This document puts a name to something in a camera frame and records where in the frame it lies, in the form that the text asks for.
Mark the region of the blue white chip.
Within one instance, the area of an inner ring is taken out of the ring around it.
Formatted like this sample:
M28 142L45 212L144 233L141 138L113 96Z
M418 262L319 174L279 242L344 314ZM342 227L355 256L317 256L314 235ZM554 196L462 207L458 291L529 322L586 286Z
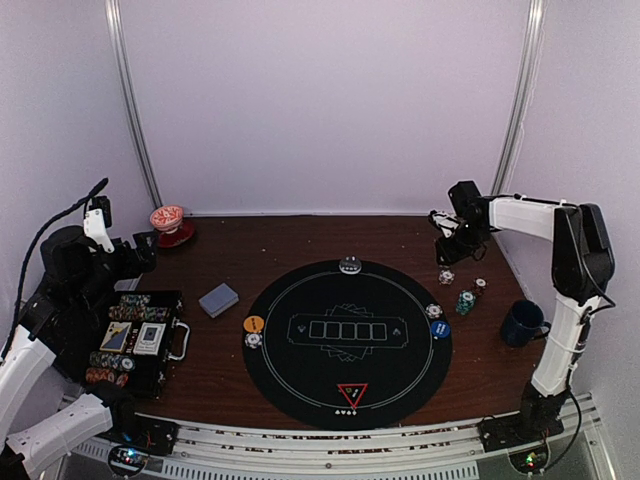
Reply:
M263 345L263 336L255 332L247 333L244 337L244 344L249 349L259 349Z
M439 304L429 304L425 308L426 316L431 320L436 320L442 317L443 309Z

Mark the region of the blue round blind button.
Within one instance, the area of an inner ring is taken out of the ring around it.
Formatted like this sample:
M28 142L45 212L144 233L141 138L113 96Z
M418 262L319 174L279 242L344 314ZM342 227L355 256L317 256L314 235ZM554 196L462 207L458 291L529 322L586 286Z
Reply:
M431 335L437 339L447 338L451 334L450 325L441 320L436 320L431 324Z

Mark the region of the clear acrylic dealer button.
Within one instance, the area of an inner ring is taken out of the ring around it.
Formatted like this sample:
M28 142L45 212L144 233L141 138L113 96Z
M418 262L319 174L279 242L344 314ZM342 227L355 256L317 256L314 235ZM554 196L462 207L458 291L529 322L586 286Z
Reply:
M339 270L343 274L356 275L362 269L362 262L354 255L349 255L339 261Z

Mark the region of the orange round blind button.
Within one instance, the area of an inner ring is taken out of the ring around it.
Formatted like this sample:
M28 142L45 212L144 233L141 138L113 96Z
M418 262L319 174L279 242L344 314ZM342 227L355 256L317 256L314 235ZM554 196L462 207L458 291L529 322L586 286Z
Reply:
M258 315L251 315L244 319L242 326L247 333L260 334L265 327L265 320Z

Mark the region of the red triangle marker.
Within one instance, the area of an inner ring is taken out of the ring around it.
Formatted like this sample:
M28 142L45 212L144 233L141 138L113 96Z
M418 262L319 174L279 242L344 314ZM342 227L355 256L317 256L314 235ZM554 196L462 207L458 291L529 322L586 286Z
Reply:
M368 390L368 386L368 383L341 383L337 385L337 388L346 399L348 405L353 410L357 410Z

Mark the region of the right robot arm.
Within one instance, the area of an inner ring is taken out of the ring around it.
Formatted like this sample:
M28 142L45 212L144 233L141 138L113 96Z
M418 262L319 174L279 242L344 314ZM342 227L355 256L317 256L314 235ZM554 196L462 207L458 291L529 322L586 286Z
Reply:
M448 197L452 213L433 210L428 215L442 234L435 243L441 266L474 256L495 231L514 231L552 245L555 310L540 362L518 412L483 420L479 431L487 450L558 434L563 430L560 410L572 394L572 373L585 350L591 320L615 305L606 294L615 261L600 207L520 194L483 196L471 180L455 184Z

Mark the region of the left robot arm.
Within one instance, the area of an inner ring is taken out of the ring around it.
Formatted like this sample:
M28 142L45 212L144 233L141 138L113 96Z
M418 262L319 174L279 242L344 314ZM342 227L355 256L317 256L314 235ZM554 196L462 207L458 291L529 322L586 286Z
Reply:
M132 243L111 239L109 200L96 191L47 220L29 244L39 249L45 272L27 301L17 299L1 351L1 476L35 479L80 443L110 432L123 444L144 433L133 396L99 381L69 413L58 412L32 433L11 434L22 402L41 375L58 360L80 354L100 338L99 311L120 280L152 271L158 236L134 234Z

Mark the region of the black white chip stack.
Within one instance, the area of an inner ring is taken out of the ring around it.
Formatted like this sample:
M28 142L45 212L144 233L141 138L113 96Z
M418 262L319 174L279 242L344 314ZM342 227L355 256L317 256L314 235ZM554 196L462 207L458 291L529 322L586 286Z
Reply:
M454 282L455 274L450 269L441 269L438 275L438 282L441 285L451 285Z

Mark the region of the red patterned bowl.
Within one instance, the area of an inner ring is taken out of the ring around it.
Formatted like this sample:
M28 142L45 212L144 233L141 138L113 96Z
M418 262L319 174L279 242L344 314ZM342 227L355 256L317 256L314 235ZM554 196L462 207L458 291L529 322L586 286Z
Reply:
M152 227L161 233L174 233L183 223L184 209L178 205L165 205L150 215Z

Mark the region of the red white chip stack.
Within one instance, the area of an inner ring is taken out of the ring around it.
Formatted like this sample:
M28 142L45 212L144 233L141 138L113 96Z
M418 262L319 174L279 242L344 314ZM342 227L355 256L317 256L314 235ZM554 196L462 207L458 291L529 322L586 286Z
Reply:
M482 297L487 289L487 281L483 278L475 278L473 282L473 293L476 297Z

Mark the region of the black poker chip case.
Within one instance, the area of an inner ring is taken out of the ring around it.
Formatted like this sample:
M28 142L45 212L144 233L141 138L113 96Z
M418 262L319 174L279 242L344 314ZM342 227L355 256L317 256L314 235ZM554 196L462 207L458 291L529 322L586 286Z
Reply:
M68 328L79 341L67 347L54 360L54 367L67 379L88 386L109 380L143 399L159 398L168 378L168 364L181 361L183 354L172 353L175 332L188 326L181 322L183 294L179 290L116 291L98 311L98 330L88 333L79 326ZM108 353L99 350L111 321L131 322L125 350ZM165 332L156 356L133 354L143 323L164 323Z

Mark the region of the card deck in case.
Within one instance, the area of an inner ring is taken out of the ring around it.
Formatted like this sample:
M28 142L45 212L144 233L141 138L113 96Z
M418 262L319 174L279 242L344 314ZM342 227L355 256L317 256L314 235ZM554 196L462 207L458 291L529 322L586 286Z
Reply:
M164 323L143 323L133 348L133 354L156 356L160 350L165 328Z
M108 353L122 353L127 345L131 328L131 322L111 321L99 350Z

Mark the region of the blue playing card deck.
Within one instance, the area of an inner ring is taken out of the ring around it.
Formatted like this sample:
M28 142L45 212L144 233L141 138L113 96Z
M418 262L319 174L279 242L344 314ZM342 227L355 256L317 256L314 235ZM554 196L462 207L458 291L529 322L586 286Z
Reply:
M198 303L207 315L215 318L238 301L238 293L226 283L222 283L201 297Z

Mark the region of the dark blue mug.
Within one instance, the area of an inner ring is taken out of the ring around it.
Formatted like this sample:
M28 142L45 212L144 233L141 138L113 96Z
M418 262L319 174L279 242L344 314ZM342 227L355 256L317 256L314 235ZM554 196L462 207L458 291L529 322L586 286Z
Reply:
M512 348L521 348L533 340L545 338L551 329L540 307L530 300L515 301L507 312L500 337Z

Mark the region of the round black poker mat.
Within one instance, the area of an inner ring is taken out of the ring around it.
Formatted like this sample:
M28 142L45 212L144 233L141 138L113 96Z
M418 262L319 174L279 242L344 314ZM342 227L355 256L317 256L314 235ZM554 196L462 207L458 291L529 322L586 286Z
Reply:
M431 335L438 304L418 281L388 266L363 262L356 275L336 260L305 265L278 278L248 316L265 320L263 345L249 349L246 371L278 410L323 430L395 425L421 409L446 379L453 337ZM368 383L357 410L341 383Z

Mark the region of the right aluminium frame post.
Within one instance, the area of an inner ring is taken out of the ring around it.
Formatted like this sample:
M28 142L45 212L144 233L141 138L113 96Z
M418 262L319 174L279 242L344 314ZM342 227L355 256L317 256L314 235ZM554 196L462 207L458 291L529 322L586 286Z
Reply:
M490 195L506 193L515 171L524 139L524 123L527 110L534 96L544 40L544 21L547 5L548 2L544 0L531 0L529 2L513 101L497 167L489 188Z

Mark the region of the aluminium frame post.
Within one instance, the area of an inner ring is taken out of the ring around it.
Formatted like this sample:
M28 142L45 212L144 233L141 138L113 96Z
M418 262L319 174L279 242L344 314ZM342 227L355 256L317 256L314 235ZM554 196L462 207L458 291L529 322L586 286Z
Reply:
M524 123L527 110L534 96L544 40L544 21L547 5L548 2L544 0L531 0L529 2L513 101L497 167L489 188L490 195L506 193L515 171L524 139Z
M127 55L125 32L122 23L121 2L104 2L107 29L116 62L120 88L124 101L128 128L131 134L134 152L141 169L143 182L154 208L162 205L161 193L149 157L141 117L136 101L129 58Z

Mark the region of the left aluminium frame post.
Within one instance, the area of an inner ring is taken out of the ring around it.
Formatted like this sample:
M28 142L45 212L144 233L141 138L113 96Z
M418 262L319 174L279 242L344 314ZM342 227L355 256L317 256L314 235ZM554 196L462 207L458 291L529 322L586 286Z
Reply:
M124 101L128 128L131 134L134 152L141 169L143 182L154 208L162 205L161 193L149 157L141 117L136 101L129 58L127 55L125 32L122 23L121 2L104 2L107 29L116 62L120 88Z

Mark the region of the front aluminium rail base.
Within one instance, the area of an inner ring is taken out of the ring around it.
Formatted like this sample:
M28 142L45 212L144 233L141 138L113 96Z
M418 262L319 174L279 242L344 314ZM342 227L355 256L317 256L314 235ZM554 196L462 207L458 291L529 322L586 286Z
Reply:
M172 453L141 479L527 479L545 452L545 479L616 479L596 405L582 395L561 413L564 432L488 452L479 419L361 432L274 430L178 421Z

